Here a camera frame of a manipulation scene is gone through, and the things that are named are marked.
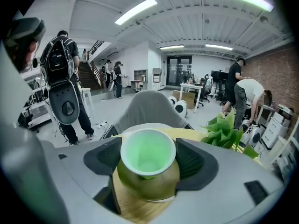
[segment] ceiling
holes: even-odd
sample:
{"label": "ceiling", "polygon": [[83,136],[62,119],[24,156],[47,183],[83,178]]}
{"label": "ceiling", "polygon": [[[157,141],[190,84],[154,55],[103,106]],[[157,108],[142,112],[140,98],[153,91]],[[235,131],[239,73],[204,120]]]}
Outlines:
{"label": "ceiling", "polygon": [[[156,46],[183,44],[171,54],[200,54],[236,59],[247,57],[292,38],[275,8],[271,12],[238,0],[156,0],[157,4],[122,25],[114,22],[144,0],[36,0],[26,16],[45,20],[47,37],[59,29],[74,40],[112,42],[120,51],[143,41]],[[267,23],[261,22],[266,17]],[[205,44],[232,47],[232,51]]]}

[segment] shoe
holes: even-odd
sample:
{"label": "shoe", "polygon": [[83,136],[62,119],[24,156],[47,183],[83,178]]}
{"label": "shoe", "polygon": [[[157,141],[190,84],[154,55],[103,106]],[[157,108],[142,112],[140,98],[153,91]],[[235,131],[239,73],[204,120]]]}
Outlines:
{"label": "shoe", "polygon": [[74,145],[79,145],[79,141],[76,141],[76,142],[74,142],[74,143],[71,143],[71,142],[70,142],[70,146],[74,146]]}
{"label": "shoe", "polygon": [[87,134],[87,139],[88,139],[88,140],[92,140],[93,138],[94,138],[93,133],[92,133],[92,134]]}

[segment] cardboard box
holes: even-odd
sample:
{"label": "cardboard box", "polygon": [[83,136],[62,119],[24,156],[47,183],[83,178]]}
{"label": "cardboard box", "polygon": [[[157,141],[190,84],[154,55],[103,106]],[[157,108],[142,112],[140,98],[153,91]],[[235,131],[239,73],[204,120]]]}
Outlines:
{"label": "cardboard box", "polygon": [[[179,94],[180,94],[180,91],[172,92],[172,96],[177,98],[177,101],[179,101]],[[194,99],[195,99],[195,93],[183,91],[182,100],[186,101],[186,103],[188,105],[188,109],[193,109],[195,107]]]}

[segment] stair railing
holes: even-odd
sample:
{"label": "stair railing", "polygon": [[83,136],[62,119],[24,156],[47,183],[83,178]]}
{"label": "stair railing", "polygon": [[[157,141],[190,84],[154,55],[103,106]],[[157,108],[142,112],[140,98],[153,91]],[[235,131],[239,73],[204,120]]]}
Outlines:
{"label": "stair railing", "polygon": [[93,45],[93,47],[88,52],[88,60],[92,57],[92,55],[95,53],[95,51],[103,45],[104,41],[97,40],[96,43]]}
{"label": "stair railing", "polygon": [[94,65],[93,61],[90,62],[90,65],[91,65],[91,68],[92,68],[93,75],[97,78],[99,85],[102,86],[101,85],[101,74],[100,74],[100,72],[98,71],[98,69]]}

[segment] red brick wall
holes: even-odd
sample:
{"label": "red brick wall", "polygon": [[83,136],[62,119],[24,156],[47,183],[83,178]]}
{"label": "red brick wall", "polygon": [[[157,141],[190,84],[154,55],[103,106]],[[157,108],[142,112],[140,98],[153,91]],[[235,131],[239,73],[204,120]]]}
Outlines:
{"label": "red brick wall", "polygon": [[299,56],[294,44],[250,58],[242,67],[242,76],[253,78],[270,90],[275,106],[282,104],[295,110],[289,135],[299,115]]}

